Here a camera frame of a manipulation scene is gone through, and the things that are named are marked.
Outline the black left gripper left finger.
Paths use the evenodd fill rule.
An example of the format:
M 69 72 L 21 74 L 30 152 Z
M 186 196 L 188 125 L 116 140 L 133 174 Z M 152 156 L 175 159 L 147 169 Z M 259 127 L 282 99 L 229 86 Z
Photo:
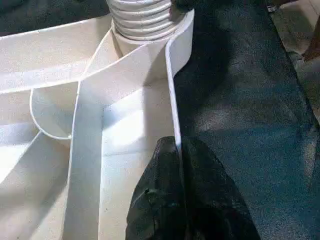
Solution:
M 128 240 L 185 238 L 185 201 L 174 137 L 157 141 L 132 194 L 126 223 Z

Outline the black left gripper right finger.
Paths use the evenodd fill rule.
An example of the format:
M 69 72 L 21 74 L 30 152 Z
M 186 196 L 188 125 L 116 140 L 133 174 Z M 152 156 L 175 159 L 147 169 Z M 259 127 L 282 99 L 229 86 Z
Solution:
M 201 140 L 184 137 L 181 169 L 192 240 L 258 240 L 260 235 L 233 179 Z

